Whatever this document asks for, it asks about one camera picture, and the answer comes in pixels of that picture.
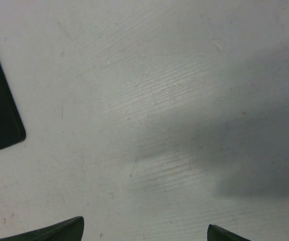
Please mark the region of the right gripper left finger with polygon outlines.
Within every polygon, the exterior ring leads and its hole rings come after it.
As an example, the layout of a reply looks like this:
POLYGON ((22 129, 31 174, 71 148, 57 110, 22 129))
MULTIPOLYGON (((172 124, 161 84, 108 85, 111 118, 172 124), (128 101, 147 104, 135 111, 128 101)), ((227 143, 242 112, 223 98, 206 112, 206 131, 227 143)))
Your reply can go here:
POLYGON ((77 216, 63 222, 26 233, 0 238, 0 241, 82 240, 84 218, 77 216))

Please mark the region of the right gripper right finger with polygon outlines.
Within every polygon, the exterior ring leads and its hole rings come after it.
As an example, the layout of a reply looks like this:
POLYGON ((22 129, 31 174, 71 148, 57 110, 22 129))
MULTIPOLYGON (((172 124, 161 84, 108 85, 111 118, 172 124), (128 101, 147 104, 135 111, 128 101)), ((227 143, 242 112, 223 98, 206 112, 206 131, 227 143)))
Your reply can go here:
POLYGON ((222 227, 210 224, 207 230, 207 241, 250 241, 222 227))

